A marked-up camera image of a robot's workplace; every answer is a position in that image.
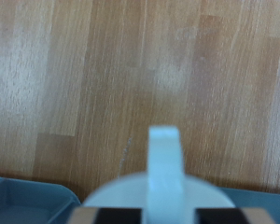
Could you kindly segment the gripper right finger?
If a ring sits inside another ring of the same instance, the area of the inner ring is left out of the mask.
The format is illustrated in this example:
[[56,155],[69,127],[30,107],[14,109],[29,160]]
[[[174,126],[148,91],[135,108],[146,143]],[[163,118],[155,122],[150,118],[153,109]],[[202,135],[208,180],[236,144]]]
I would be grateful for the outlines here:
[[200,208],[195,211],[195,224],[275,224],[261,208]]

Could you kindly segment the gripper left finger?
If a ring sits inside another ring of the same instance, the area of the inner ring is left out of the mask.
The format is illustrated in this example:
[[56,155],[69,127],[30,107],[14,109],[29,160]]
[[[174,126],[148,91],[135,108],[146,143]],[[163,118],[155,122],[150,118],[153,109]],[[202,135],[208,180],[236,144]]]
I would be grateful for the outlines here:
[[78,207],[67,224],[142,224],[137,208]]

